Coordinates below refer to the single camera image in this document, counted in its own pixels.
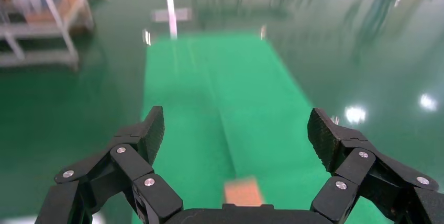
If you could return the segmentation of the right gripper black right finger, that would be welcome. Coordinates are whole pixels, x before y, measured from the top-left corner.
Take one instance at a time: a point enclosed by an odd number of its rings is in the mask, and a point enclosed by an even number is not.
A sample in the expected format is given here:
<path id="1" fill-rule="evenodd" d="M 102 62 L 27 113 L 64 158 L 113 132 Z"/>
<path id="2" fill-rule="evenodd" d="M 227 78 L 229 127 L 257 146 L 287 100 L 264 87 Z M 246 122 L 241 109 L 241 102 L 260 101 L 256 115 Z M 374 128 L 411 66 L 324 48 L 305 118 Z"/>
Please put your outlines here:
<path id="1" fill-rule="evenodd" d="M 443 194 L 430 176 L 381 153 L 360 131 L 335 124 L 320 108 L 311 111 L 307 133 L 331 175 L 311 211 L 344 223 L 365 198 L 394 223 L 443 223 Z"/>

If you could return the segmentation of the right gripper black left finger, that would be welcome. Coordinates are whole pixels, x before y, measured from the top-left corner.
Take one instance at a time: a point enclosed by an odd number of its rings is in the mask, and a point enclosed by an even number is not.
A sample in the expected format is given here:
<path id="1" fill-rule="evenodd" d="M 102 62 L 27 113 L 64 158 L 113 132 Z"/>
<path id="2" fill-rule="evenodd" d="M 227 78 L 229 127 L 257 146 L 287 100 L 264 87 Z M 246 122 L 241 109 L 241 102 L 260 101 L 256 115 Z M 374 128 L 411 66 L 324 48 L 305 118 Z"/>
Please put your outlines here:
<path id="1" fill-rule="evenodd" d="M 107 200 L 124 194 L 143 223 L 166 223 L 183 210 L 180 196 L 153 168 L 165 131 L 163 108 L 120 128 L 105 149 L 63 168 L 37 223 L 91 223 Z"/>

